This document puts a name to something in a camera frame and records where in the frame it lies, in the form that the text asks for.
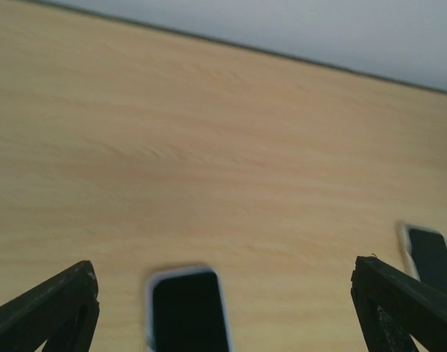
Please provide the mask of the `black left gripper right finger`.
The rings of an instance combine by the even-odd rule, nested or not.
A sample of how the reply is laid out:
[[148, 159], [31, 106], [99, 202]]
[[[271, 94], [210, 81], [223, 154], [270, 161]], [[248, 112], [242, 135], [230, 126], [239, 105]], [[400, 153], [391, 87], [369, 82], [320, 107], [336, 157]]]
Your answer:
[[369, 351], [447, 351], [447, 295], [377, 257], [357, 257], [351, 296]]

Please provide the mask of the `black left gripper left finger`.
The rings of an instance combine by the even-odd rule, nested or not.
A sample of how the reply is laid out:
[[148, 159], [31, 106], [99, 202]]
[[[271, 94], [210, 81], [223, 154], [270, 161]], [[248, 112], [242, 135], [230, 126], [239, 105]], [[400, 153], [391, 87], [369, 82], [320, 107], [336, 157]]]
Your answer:
[[0, 306], [0, 351], [88, 351], [100, 314], [92, 262], [82, 260]]

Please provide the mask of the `black smartphone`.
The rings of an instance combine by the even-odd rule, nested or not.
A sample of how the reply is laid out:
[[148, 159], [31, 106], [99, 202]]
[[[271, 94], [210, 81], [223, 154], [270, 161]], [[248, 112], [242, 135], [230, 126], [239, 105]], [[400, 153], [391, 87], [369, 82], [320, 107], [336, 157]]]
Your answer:
[[447, 295], [447, 239], [434, 229], [400, 222], [399, 250], [407, 273]]

